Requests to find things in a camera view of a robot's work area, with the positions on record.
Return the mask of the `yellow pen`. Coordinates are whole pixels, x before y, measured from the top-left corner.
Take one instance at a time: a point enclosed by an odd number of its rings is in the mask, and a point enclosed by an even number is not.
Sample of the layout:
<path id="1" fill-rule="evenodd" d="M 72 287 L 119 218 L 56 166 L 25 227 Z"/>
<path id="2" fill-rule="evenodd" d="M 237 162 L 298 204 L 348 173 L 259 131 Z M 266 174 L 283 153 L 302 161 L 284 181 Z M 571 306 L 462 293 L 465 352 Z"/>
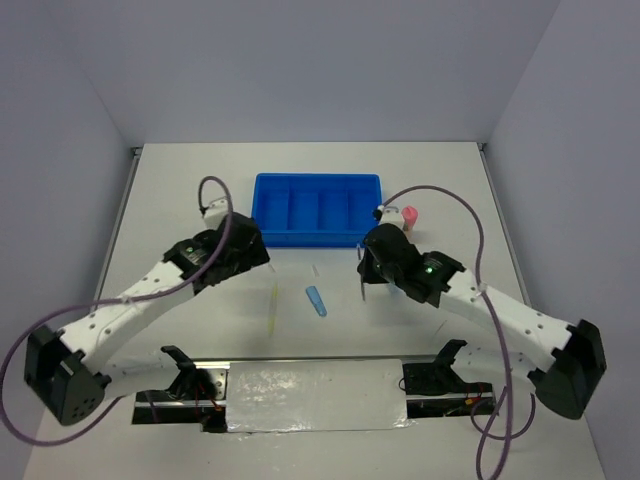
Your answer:
<path id="1" fill-rule="evenodd" d="M 267 332 L 269 336 L 272 336 L 275 330 L 275 322 L 277 318 L 277 301 L 278 301 L 278 284 L 275 283 L 272 288 L 270 302 L 269 302 L 269 311 L 268 311 L 268 320 L 267 320 Z"/>

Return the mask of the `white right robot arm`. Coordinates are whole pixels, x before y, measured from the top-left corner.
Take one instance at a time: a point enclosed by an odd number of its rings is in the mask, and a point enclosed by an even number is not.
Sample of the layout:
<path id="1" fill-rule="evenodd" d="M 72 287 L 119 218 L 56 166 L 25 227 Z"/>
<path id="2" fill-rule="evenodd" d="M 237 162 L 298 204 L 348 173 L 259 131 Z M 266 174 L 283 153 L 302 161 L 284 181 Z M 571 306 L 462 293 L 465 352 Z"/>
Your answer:
<path id="1" fill-rule="evenodd" d="M 395 225 L 381 224 L 364 239 L 357 271 L 365 284 L 393 284 L 409 298 L 459 315 L 493 331 L 524 356 L 514 372 L 531 381 L 537 399 L 554 413 L 582 417 L 607 369 L 599 328 L 547 316 L 490 286 L 442 252 L 421 253 Z"/>

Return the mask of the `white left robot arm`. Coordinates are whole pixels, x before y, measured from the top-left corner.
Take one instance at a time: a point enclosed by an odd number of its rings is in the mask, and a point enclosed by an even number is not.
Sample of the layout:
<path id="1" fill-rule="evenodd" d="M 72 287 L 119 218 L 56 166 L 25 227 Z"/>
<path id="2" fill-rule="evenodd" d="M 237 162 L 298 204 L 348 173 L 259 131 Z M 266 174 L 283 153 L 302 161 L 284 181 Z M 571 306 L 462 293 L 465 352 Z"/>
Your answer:
<path id="1" fill-rule="evenodd" d="M 114 355 L 152 322 L 236 275 L 268 263 L 254 219 L 226 215 L 172 246 L 141 280 L 87 316 L 54 331 L 29 334 L 25 381 L 63 426 L 74 425 L 105 399 L 144 390 L 164 390 L 182 399 L 195 393 L 214 398 L 214 379 L 174 345 L 139 364 Z"/>

